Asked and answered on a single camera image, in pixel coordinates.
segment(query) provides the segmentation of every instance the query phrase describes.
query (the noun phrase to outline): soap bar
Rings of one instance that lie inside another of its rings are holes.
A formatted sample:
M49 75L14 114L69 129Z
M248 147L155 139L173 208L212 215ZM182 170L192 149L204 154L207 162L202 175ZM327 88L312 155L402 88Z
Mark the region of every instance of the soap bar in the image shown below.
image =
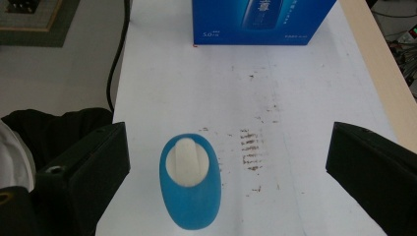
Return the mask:
M209 226L220 208L221 180L217 157L202 136L172 138L159 162L160 188L166 209L181 228Z
M362 127L334 123L330 174L387 235L417 235L417 155Z

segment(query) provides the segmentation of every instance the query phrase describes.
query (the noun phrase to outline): blue cardboard box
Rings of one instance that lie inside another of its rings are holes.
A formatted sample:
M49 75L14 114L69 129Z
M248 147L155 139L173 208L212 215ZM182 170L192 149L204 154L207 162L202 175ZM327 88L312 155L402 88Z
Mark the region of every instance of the blue cardboard box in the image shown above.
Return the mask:
M306 45L335 0L193 0L195 44Z

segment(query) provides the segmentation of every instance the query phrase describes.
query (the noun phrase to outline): white table surface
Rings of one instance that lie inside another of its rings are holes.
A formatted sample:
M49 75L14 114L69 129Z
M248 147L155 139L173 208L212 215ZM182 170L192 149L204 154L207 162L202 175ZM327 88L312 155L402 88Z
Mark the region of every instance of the white table surface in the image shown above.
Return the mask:
M307 46L193 46L190 0L135 0L115 104L132 169L96 235L385 235L325 169L334 121L396 140L338 2ZM158 164L174 136L208 139L218 216L179 228Z

